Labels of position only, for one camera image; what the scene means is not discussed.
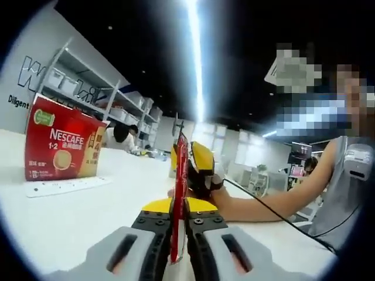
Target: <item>white table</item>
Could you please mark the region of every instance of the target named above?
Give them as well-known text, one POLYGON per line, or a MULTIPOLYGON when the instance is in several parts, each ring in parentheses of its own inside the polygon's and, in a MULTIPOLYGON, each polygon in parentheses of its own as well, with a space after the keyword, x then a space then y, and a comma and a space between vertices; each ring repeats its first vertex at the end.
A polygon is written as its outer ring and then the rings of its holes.
MULTIPOLYGON (((27 198, 21 185, 24 143, 24 135, 0 130, 0 206, 10 235, 41 273, 82 263, 89 247, 117 228, 131 226, 145 204, 165 198, 173 187, 168 161, 103 149, 98 175, 113 177, 112 184, 27 198)), ((249 196, 235 187, 229 192, 249 196)), ((284 222, 236 225, 270 248, 285 270, 316 276, 333 261, 330 252, 284 222)))

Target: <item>person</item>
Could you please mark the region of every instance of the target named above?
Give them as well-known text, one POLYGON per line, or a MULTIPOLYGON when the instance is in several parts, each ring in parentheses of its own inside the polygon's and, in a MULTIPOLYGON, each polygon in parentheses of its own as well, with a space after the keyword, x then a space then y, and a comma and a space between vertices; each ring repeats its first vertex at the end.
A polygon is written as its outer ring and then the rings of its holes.
POLYGON ((136 151, 138 148, 134 144, 134 138, 137 133, 138 127, 136 125, 127 126, 122 123, 117 123, 115 127, 106 130, 103 146, 122 149, 127 152, 136 151))
POLYGON ((310 157, 305 160, 305 165, 304 165, 304 173, 305 176, 309 176, 312 171, 314 171, 316 165, 318 164, 318 160, 315 157, 310 157))
MULTIPOLYGON (((345 98, 352 128, 361 136, 373 138, 374 111, 359 102, 362 83, 363 80, 359 78, 358 73, 341 66, 337 68, 337 96, 345 98)), ((288 218, 315 200, 329 184, 325 203, 317 212, 309 234, 319 237, 339 250, 352 229, 368 189, 365 181, 354 179, 344 172, 347 147, 361 142, 367 142, 374 147, 370 138, 340 136, 331 140, 316 167, 311 169, 311 174, 301 184, 290 191, 266 196, 262 201, 282 217, 288 218)), ((257 200, 231 197, 225 186, 212 190, 210 194, 210 201, 216 205, 226 221, 280 220, 257 200)))

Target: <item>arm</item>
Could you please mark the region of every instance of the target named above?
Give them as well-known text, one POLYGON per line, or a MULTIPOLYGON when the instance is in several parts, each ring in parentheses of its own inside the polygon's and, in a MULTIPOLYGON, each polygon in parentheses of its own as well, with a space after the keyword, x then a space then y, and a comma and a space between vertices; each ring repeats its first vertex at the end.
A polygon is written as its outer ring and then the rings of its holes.
MULTIPOLYGON (((336 144, 332 140, 311 175, 292 190, 266 196, 261 200, 284 218, 308 205, 326 188, 333 172, 336 144)), ((212 191, 212 198, 226 221, 278 221, 269 209, 257 200, 230 197, 225 188, 212 191)))

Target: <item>black cable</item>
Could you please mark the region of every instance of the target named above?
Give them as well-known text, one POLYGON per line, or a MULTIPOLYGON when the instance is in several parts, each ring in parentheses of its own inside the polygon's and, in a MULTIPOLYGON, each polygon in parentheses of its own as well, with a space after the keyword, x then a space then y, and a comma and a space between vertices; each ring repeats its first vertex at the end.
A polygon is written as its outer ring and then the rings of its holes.
POLYGON ((347 220, 348 220, 348 219, 349 219, 349 218, 355 213, 355 211, 358 209, 358 207, 359 207, 359 205, 357 205, 357 207, 353 210, 353 212, 352 212, 352 213, 351 213, 351 214, 350 214, 345 220, 343 220, 340 224, 338 224, 337 226, 331 228, 330 230, 327 230, 326 232, 323 232, 323 233, 318 234, 318 235, 313 235, 313 237, 314 237, 314 238, 317 238, 317 237, 319 237, 319 236, 325 235, 325 234, 327 234, 327 233, 333 231, 333 230, 336 229, 337 227, 343 225, 344 222, 346 222, 346 221, 347 221, 347 220))
POLYGON ((320 239, 317 239, 316 237, 313 237, 312 235, 300 230, 298 227, 296 227, 293 223, 291 223, 290 221, 288 221, 286 218, 282 217, 281 215, 279 215, 276 211, 274 211, 270 206, 268 206, 266 203, 264 203, 262 200, 260 200, 259 198, 257 198, 256 196, 252 195, 250 192, 248 192, 246 189, 244 189, 243 187, 241 187, 238 183, 234 182, 234 181, 231 181, 229 179, 224 179, 224 181, 227 181, 231 184, 233 184, 234 186, 240 188, 241 190, 245 191, 247 194, 249 194, 250 196, 252 196, 252 198, 256 199, 259 203, 261 203, 264 207, 266 207, 267 209, 269 209, 272 213, 274 213, 277 217, 279 217, 280 219, 282 219, 283 221, 285 221, 287 224, 289 224, 291 227, 293 227, 294 229, 296 229, 297 231, 299 231, 300 233, 306 235, 307 237, 313 239, 314 241, 318 242, 319 244, 321 244, 324 248, 326 248, 327 250, 329 250, 330 252, 336 254, 336 250, 335 248, 330 244, 330 243, 327 243, 325 241, 322 241, 320 239))

